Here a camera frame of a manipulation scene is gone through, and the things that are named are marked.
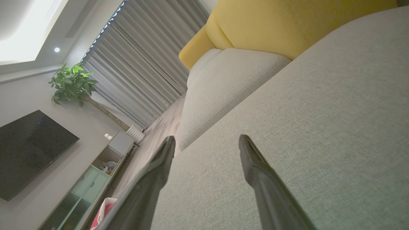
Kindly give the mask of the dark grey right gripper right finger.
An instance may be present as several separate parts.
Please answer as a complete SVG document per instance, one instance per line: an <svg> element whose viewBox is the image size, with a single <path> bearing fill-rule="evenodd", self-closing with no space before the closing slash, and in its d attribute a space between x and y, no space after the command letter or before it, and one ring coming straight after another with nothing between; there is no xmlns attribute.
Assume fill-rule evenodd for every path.
<svg viewBox="0 0 409 230"><path fill-rule="evenodd" d="M263 229L314 230L308 215L248 135L240 135L239 149L244 178L254 189Z"/></svg>

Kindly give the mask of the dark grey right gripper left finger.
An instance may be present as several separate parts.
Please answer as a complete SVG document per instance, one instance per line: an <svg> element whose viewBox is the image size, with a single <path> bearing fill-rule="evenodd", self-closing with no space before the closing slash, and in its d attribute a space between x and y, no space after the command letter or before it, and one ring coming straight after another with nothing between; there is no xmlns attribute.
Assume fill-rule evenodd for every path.
<svg viewBox="0 0 409 230"><path fill-rule="evenodd" d="M97 230L149 230L161 189L168 181L175 137L165 137L150 162L115 202Z"/></svg>

